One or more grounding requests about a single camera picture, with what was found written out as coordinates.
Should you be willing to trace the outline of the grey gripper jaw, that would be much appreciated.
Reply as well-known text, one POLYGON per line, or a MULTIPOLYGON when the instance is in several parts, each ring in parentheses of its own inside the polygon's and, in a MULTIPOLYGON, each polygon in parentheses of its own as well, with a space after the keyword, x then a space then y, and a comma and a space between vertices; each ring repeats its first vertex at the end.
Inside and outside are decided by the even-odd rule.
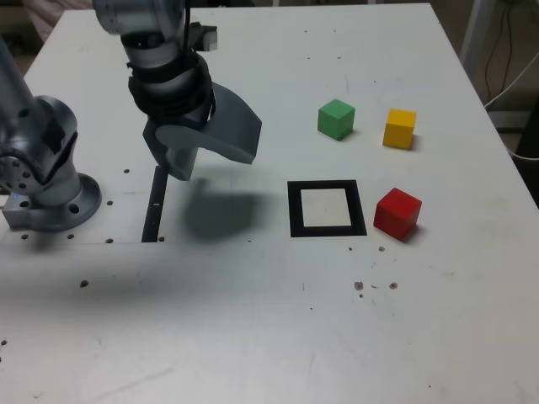
POLYGON ((251 164, 262 121, 233 91, 215 82, 212 87, 216 107, 202 129, 162 125, 156 129, 157 140, 170 149, 204 148, 228 160, 251 164))
POLYGON ((149 120, 142 133, 157 164, 179 181, 189 181, 197 157, 197 148, 171 149, 157 140, 157 125, 149 120))

